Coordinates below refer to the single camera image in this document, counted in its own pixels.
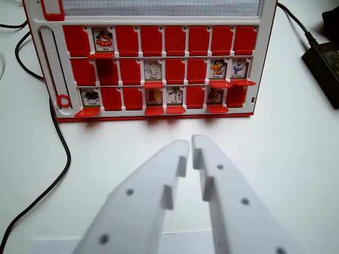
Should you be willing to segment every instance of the character card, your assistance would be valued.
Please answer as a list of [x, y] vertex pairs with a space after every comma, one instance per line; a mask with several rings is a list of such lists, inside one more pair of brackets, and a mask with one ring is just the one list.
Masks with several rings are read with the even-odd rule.
[[157, 60], [144, 60], [145, 81], [161, 81], [161, 64]]
[[107, 28], [92, 28], [95, 51], [114, 52], [113, 34]]
[[79, 90], [83, 107], [100, 107], [99, 93], [96, 88], [81, 88]]
[[182, 106], [182, 91], [179, 87], [167, 88], [167, 105], [168, 106]]
[[223, 59], [211, 59], [209, 78], [225, 79], [227, 64]]
[[146, 105], [147, 106], [162, 106], [163, 92], [160, 89], [146, 89]]
[[208, 88], [207, 105], [222, 104], [224, 90], [221, 88]]
[[245, 58], [235, 58], [232, 61], [230, 79], [245, 79], [247, 74], [248, 62]]

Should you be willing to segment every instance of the red ring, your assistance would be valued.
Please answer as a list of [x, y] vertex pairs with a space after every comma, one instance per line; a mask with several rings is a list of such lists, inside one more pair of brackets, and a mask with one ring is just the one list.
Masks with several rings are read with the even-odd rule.
[[[63, 104], [63, 102], [61, 101], [61, 99], [64, 98], [66, 100], [68, 100], [68, 103], [67, 104]], [[70, 98], [69, 96], [65, 95], [65, 94], [61, 94], [57, 97], [57, 102], [58, 102], [58, 105], [60, 107], [69, 107], [70, 106]]]

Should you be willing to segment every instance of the white table surface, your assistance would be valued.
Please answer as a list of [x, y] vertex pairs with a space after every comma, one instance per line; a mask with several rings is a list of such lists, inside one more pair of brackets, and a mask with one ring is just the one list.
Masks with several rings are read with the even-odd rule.
[[[284, 0], [319, 43], [322, 12], [337, 0]], [[19, 1], [0, 0], [0, 23], [25, 20]], [[44, 83], [16, 62], [28, 31], [0, 29], [6, 69], [0, 80], [0, 237], [11, 220], [59, 175], [66, 155], [49, 114]], [[37, 238], [80, 237], [106, 195], [147, 158], [175, 139], [204, 134], [238, 166], [305, 253], [338, 253], [339, 111], [333, 110], [302, 62], [307, 41], [276, 12], [255, 114], [248, 118], [62, 123], [72, 165], [61, 184], [13, 230], [6, 253], [30, 253]], [[20, 56], [41, 73], [32, 41]], [[197, 171], [179, 181], [164, 232], [210, 229]]]

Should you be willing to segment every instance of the guess who game board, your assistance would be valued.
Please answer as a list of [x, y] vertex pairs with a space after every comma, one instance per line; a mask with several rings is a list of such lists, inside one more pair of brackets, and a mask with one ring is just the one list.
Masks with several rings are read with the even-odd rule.
[[254, 113], [276, 0], [23, 0], [59, 121]]

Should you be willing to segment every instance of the grid paper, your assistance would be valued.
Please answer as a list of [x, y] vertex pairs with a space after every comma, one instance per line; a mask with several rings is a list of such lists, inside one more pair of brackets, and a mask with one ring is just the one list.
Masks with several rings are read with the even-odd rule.
[[258, 16], [262, 0], [62, 0], [66, 16]]

